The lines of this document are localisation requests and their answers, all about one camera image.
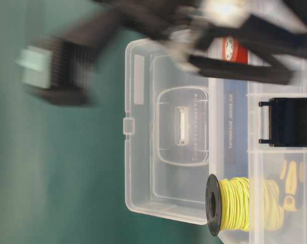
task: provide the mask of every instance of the plastic storage box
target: plastic storage box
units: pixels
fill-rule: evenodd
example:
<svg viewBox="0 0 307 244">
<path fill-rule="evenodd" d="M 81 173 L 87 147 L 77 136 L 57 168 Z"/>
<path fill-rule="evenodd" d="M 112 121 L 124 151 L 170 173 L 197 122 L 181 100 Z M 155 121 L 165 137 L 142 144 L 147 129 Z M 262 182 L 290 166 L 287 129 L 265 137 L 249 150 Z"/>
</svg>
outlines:
<svg viewBox="0 0 307 244">
<path fill-rule="evenodd" d="M 299 22 L 281 1 L 254 3 L 257 14 L 299 30 Z M 268 108 L 260 108 L 259 102 L 307 97 L 307 60 L 284 61 L 297 70 L 292 85 L 207 79 L 180 71 L 151 41 L 132 42 L 126 50 L 124 120 L 128 208 L 206 224 L 208 175 L 245 176 L 250 181 L 250 231 L 221 231 L 218 237 L 226 244 L 307 244 L 307 148 L 259 144 L 269 136 Z M 249 62 L 260 61 L 250 57 Z M 195 94 L 202 100 L 197 119 Z M 199 131 L 191 129 L 195 125 Z M 288 189 L 282 177 L 289 171 L 297 177 L 291 178 Z M 283 225 L 277 230 L 264 224 L 268 202 L 263 187 L 269 179 L 278 182 L 279 205 L 286 204 Z"/>
<path fill-rule="evenodd" d="M 125 75 L 126 205 L 206 224 L 209 167 L 247 175 L 247 82 L 183 73 L 148 39 L 128 45 Z"/>
</svg>

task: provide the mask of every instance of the yellow tool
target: yellow tool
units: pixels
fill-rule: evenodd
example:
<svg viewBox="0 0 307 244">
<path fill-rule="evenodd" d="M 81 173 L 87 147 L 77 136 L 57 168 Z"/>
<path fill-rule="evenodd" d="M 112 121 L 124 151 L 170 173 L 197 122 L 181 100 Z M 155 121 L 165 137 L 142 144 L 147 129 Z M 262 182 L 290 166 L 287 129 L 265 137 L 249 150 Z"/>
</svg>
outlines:
<svg viewBox="0 0 307 244">
<path fill-rule="evenodd" d="M 304 181 L 304 164 L 302 158 L 291 158 L 284 161 L 280 174 L 279 204 L 285 211 L 295 212 L 302 205 L 302 191 Z"/>
</svg>

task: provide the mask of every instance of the motion blur object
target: motion blur object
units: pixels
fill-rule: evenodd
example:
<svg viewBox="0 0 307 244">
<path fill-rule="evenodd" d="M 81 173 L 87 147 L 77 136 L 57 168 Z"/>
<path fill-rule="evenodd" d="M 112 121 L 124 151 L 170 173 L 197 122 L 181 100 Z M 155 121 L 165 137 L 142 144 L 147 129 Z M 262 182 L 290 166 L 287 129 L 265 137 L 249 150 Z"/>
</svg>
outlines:
<svg viewBox="0 0 307 244">
<path fill-rule="evenodd" d="M 307 58 L 307 33 L 292 33 L 251 14 L 245 0 L 96 2 L 111 6 L 65 34 L 50 38 L 50 44 L 35 44 L 25 51 L 21 63 L 29 69 L 32 64 L 25 58 L 49 52 L 40 58 L 49 62 L 45 75 L 41 73 L 46 85 L 41 86 L 33 80 L 37 79 L 34 72 L 25 75 L 25 83 L 32 87 L 32 93 L 57 105 L 86 104 L 87 92 L 82 85 L 85 71 L 121 26 L 161 43 L 180 67 L 206 77 L 288 84 L 293 72 L 273 55 Z M 307 26 L 307 0 L 283 0 L 283 3 Z M 187 30 L 185 38 L 175 38 L 177 31 L 184 30 Z M 252 66 L 208 57 L 207 50 L 213 40 L 227 36 L 238 40 L 268 65 Z"/>
</svg>

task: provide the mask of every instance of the red label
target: red label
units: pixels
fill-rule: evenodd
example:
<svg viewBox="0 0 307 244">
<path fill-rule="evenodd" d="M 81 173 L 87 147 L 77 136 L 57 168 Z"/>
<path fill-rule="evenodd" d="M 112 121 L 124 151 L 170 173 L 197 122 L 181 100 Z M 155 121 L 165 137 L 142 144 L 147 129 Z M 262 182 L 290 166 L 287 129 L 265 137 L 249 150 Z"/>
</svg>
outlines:
<svg viewBox="0 0 307 244">
<path fill-rule="evenodd" d="M 243 48 L 232 37 L 224 37 L 222 42 L 222 59 L 229 62 L 248 64 L 248 50 Z"/>
</svg>

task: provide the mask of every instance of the green surface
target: green surface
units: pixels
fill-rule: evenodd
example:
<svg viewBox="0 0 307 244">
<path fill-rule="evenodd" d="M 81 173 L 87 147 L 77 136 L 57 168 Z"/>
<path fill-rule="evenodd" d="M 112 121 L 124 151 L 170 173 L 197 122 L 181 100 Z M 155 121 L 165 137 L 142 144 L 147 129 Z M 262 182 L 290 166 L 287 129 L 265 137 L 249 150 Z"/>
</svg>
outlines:
<svg viewBox="0 0 307 244">
<path fill-rule="evenodd" d="M 215 243 L 206 226 L 130 212 L 124 202 L 123 31 L 90 85 L 98 106 L 27 95 L 21 48 L 95 10 L 87 0 L 0 0 L 0 243 Z"/>
</svg>

